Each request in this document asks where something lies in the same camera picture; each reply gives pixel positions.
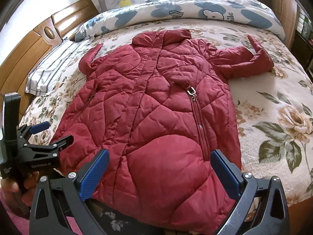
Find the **metal screw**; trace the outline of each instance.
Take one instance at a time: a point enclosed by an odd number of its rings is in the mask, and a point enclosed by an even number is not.
[[[47,180],[47,177],[46,176],[42,176],[41,178],[40,178],[40,182],[45,182]]]
[[[275,182],[279,182],[281,179],[280,179],[279,177],[277,177],[277,176],[274,176],[274,177],[273,177],[273,180],[274,180]]]
[[[248,179],[252,178],[252,173],[251,172],[245,172],[244,176]]]
[[[73,179],[74,177],[76,177],[76,173],[75,172],[71,172],[70,174],[68,174],[68,177],[70,179]]]

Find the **striped pillowcase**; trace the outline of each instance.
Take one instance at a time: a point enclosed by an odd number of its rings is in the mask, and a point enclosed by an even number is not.
[[[25,92],[35,96],[48,96],[71,61],[92,41],[93,38],[82,42],[65,39],[32,69],[28,75]]]

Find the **wooden cabinet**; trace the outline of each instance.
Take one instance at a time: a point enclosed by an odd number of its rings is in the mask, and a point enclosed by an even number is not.
[[[272,10],[284,28],[287,48],[291,49],[295,38],[300,9],[295,0],[271,0]]]

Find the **human hand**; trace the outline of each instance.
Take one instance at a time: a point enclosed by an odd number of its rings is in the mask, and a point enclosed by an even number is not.
[[[38,176],[39,172],[34,172],[24,180],[24,187],[25,189],[27,189],[27,191],[22,195],[22,202],[24,202],[26,206],[32,205],[32,199],[35,194]],[[1,179],[0,183],[3,190],[6,205],[10,208],[10,210],[13,213],[19,215],[21,211],[18,202],[14,196],[14,193],[17,193],[19,191],[17,182],[7,178]]]

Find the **jacket pocket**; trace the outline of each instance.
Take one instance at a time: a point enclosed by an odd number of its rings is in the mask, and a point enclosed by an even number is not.
[[[207,141],[206,131],[204,129],[201,108],[197,100],[197,93],[193,87],[190,87],[190,89],[187,90],[187,93],[190,97],[192,113],[193,113],[193,117],[195,119],[197,130],[198,130],[199,144],[202,149],[203,160],[208,161],[209,160],[209,148],[207,144],[208,141]]]

